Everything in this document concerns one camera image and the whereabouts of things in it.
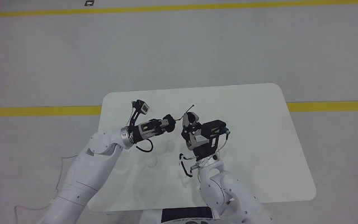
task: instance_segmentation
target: white robot link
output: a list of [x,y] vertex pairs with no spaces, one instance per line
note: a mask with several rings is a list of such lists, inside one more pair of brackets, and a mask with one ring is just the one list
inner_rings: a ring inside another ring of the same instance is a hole
[[91,137],[68,170],[60,193],[38,223],[75,224],[86,204],[108,179],[123,148],[128,150],[147,139],[152,145],[149,151],[137,148],[150,152],[153,143],[149,138],[174,130],[176,122],[169,114],[162,120],[152,119],[135,125],[139,114],[147,114],[149,107],[141,100],[132,102],[132,106],[135,111],[129,126],[111,133],[97,132]]
[[[146,114],[149,107],[145,102],[137,100],[133,102],[133,108],[135,111],[128,126],[111,133],[97,132],[91,137],[71,165],[60,193],[39,224],[75,224],[86,204],[106,182],[123,148],[128,150],[147,139],[152,145],[149,151],[137,148],[150,152],[153,143],[149,138],[174,130],[176,120],[169,114],[162,120],[152,119],[135,125],[139,114]],[[166,223],[272,223],[272,218],[261,203],[227,172],[216,154],[222,148],[216,150],[219,136],[226,134],[228,139],[230,131],[226,124],[220,120],[200,124],[198,120],[199,117],[192,112],[186,112],[183,116],[182,136],[196,159],[190,173],[183,168],[188,176],[192,176],[192,170],[198,169],[200,194],[212,209],[213,218],[185,218]],[[218,169],[220,173],[210,176],[212,169]]]
[[[221,120],[200,124],[195,113],[186,112],[182,126],[181,135],[186,141],[187,148],[195,156],[186,158],[180,154],[180,163],[189,177],[192,177],[192,171],[197,169],[200,195],[211,208],[214,219],[226,223],[273,223],[270,214],[255,195],[225,169],[224,162],[219,157],[218,152],[225,146],[230,134],[226,124]],[[226,134],[226,140],[218,149],[219,137],[223,134]],[[190,159],[196,159],[196,163],[187,172],[182,160]],[[217,169],[219,173],[210,176],[213,169]]]

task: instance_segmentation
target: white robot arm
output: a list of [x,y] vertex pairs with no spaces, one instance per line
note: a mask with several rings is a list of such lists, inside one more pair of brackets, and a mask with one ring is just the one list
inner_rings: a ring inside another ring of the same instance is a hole
[[162,120],[152,119],[135,125],[139,114],[146,114],[149,107],[140,100],[132,104],[135,112],[128,127],[112,133],[97,132],[81,150],[66,174],[60,193],[39,221],[40,224],[75,224],[86,204],[106,182],[123,149],[174,130],[175,120],[170,115]]
[[[192,112],[183,116],[182,136],[187,148],[193,151],[196,163],[187,172],[192,177],[192,170],[198,169],[200,195],[212,209],[214,218],[229,223],[273,223],[270,214],[264,209],[256,197],[225,169],[224,162],[219,158],[217,150],[219,136],[230,131],[221,120],[200,124],[199,117]],[[217,169],[218,174],[210,176],[210,171]]]

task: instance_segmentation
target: white table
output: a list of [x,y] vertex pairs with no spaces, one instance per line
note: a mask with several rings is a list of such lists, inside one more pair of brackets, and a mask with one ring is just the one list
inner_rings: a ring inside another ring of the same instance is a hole
[[[314,198],[312,176],[279,86],[266,83],[115,92],[103,100],[98,130],[108,132],[125,126],[131,101],[136,99],[150,107],[137,124],[167,114],[179,118],[192,104],[195,107],[191,111],[201,123],[215,119],[226,122],[231,134],[221,158],[261,202]],[[188,178],[178,165],[180,153],[192,155],[181,131],[180,122],[174,132],[152,138],[151,153],[135,147],[123,151],[88,207],[93,211],[127,211],[205,206],[196,171],[193,178]],[[144,141],[140,147],[150,146]]]

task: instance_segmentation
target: wire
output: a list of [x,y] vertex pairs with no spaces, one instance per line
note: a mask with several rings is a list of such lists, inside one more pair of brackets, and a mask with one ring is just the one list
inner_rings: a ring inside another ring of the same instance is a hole
[[199,178],[200,170],[205,166],[205,164],[206,164],[211,158],[213,158],[213,156],[214,156],[217,152],[220,152],[220,150],[221,150],[222,148],[224,148],[224,146],[226,145],[227,141],[228,141],[228,139],[226,138],[224,144],[223,144],[218,150],[216,150],[216,151],[214,152],[214,154],[212,154],[212,155],[205,161],[205,163],[197,170],[197,179],[199,180],[200,183],[201,183],[200,178]]
[[131,117],[132,117],[133,110],[134,110],[134,108],[132,108],[132,112],[130,113],[129,119],[128,119],[127,123],[125,124],[126,126],[128,125],[128,123],[129,123],[129,121],[130,121],[130,119],[131,119]]
[[150,142],[150,144],[152,145],[152,148],[150,150],[143,150],[141,148],[139,148],[138,146],[135,146],[137,149],[141,150],[142,152],[152,152],[153,151],[153,142],[148,138],[146,139]]
[[189,107],[189,109],[183,114],[183,116],[192,108],[194,106],[194,104],[193,105],[191,105],[191,107]]
[[64,160],[64,159],[68,159],[68,158],[74,158],[74,157],[76,157],[76,156],[77,156],[77,155],[75,155],[75,156],[69,156],[69,157],[62,157],[62,156],[61,156],[61,170],[60,170],[60,176],[58,177],[58,181],[57,181],[57,184],[56,184],[56,189],[55,189],[55,190],[56,190],[56,195],[53,197],[53,199],[51,200],[51,202],[50,202],[48,205],[46,205],[46,206],[44,206],[44,207],[41,207],[41,208],[30,208],[30,207],[27,207],[27,206],[22,206],[22,205],[20,205],[20,204],[17,204],[17,205],[14,206],[13,210],[14,210],[14,212],[15,212],[15,222],[16,222],[16,224],[18,224],[17,208],[23,208],[23,209],[27,209],[27,210],[31,210],[31,211],[39,211],[39,210],[43,210],[43,209],[47,208],[48,206],[50,206],[50,205],[52,204],[53,200],[57,197],[58,192],[59,192],[58,185],[60,184],[61,177],[62,177],[63,160]]

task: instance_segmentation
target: yellow floor line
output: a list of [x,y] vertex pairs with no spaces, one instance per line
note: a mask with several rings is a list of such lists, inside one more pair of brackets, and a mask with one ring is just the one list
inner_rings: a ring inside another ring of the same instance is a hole
[[0,108],[0,116],[67,116],[100,115],[102,106],[39,106]]
[[290,112],[358,111],[358,101],[288,102]]
[[[358,111],[358,101],[288,102],[290,112]],[[40,106],[0,108],[0,116],[101,115],[102,106]]]
[[153,11],[182,11],[182,10],[217,10],[229,8],[271,8],[271,7],[297,7],[297,6],[329,6],[336,4],[358,4],[358,0],[308,0],[291,2],[246,2],[222,4],[192,4],[181,6],[145,6],[124,8],[86,8],[73,10],[45,10],[45,11],[18,11],[0,12],[0,17],[11,16],[53,16],[75,14],[102,14],[125,12],[153,12]]

